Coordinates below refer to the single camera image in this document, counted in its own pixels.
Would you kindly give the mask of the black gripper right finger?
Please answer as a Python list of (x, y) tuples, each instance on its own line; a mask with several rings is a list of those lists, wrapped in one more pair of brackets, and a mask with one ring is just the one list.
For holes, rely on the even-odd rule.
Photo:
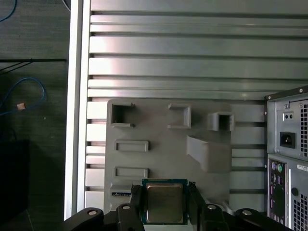
[(250, 208), (232, 214), (203, 199), (195, 182), (188, 183), (188, 216), (195, 231), (289, 231), (283, 224)]

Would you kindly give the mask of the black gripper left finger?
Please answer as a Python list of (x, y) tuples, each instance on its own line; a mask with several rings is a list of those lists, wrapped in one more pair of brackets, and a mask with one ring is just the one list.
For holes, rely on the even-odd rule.
[(101, 209), (85, 208), (63, 222), (64, 231), (143, 231), (141, 213), (144, 192), (140, 185), (131, 187), (128, 203), (119, 205), (115, 211), (104, 213)]

